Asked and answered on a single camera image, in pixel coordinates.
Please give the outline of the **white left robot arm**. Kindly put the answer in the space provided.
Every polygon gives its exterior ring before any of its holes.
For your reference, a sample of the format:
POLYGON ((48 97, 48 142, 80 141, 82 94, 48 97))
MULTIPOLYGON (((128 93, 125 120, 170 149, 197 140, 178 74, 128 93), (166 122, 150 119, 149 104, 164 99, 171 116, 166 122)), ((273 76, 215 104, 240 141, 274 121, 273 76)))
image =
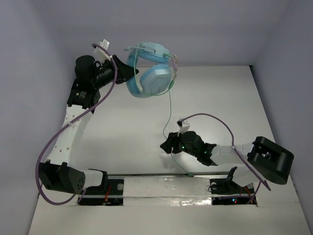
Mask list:
POLYGON ((105 85, 122 84, 139 71, 124 64, 116 55, 103 62, 90 55, 80 56, 75 61, 74 71, 76 78, 67 100, 63 126, 48 142, 54 147, 47 159, 44 162, 37 160, 36 183, 47 190, 70 194, 91 188, 104 193, 109 187, 107 173, 97 169, 75 169, 74 157, 95 108, 108 97, 102 97, 99 90, 105 85))

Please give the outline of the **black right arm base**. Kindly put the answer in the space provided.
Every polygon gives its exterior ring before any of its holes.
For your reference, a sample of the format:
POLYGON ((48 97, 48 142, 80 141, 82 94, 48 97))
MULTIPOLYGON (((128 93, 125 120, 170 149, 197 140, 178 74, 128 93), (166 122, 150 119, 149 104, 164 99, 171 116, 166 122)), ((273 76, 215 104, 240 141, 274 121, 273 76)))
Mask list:
POLYGON ((212 205, 257 205, 254 186, 239 186, 232 181, 237 167, 231 168, 226 178, 210 180, 208 192, 212 194, 212 205))

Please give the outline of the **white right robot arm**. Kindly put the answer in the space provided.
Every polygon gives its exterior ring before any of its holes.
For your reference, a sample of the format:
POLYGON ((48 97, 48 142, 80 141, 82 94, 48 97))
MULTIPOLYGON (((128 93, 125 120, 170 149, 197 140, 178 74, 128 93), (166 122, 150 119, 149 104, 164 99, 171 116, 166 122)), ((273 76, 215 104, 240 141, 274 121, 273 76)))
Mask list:
POLYGON ((226 180, 230 192, 238 192, 250 183, 288 182, 294 155, 287 149, 259 136, 241 145, 218 145, 204 142, 194 131, 171 132, 160 148, 167 154, 185 152, 205 166, 234 164, 226 180))

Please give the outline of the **light blue headphones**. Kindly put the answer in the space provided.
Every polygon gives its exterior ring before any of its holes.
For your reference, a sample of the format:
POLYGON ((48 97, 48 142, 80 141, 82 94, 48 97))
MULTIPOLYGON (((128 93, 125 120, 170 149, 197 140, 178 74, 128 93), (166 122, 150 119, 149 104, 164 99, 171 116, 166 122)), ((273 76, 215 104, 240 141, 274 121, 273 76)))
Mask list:
POLYGON ((178 57, 161 44, 141 42, 124 49, 129 51, 126 64, 133 68, 134 76, 126 82, 130 94, 137 98, 163 95, 173 87, 177 77, 178 57), (138 59, 155 63, 140 77, 140 87, 136 83, 136 66, 138 59))

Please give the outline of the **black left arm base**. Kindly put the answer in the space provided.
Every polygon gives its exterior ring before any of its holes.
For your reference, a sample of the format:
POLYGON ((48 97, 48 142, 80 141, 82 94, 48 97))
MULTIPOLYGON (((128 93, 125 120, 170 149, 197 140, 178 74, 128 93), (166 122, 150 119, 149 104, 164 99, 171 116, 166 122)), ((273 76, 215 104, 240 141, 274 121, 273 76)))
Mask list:
POLYGON ((81 191, 77 199, 80 206, 123 206, 124 178, 110 177, 103 173, 99 186, 88 187, 81 191))

